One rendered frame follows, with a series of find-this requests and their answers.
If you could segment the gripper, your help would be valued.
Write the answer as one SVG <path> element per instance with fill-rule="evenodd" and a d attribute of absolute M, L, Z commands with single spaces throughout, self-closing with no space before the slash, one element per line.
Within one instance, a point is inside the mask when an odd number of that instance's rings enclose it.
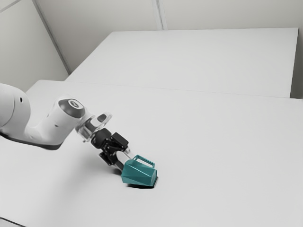
<path fill-rule="evenodd" d="M 124 168 L 125 155 L 129 159 L 133 159 L 133 153 L 128 147 L 128 141 L 117 132 L 111 134 L 108 129 L 101 129 L 94 134 L 91 144 L 95 148 L 101 149 L 102 152 L 99 156 L 109 166 L 114 166 L 120 172 Z"/>

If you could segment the teal faceted mug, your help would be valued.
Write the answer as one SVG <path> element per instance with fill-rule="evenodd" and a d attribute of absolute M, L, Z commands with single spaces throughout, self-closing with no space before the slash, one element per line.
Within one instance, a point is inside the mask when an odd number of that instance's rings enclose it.
<path fill-rule="evenodd" d="M 153 187 L 157 178 L 155 163 L 136 155 L 125 162 L 121 177 L 123 183 Z"/>

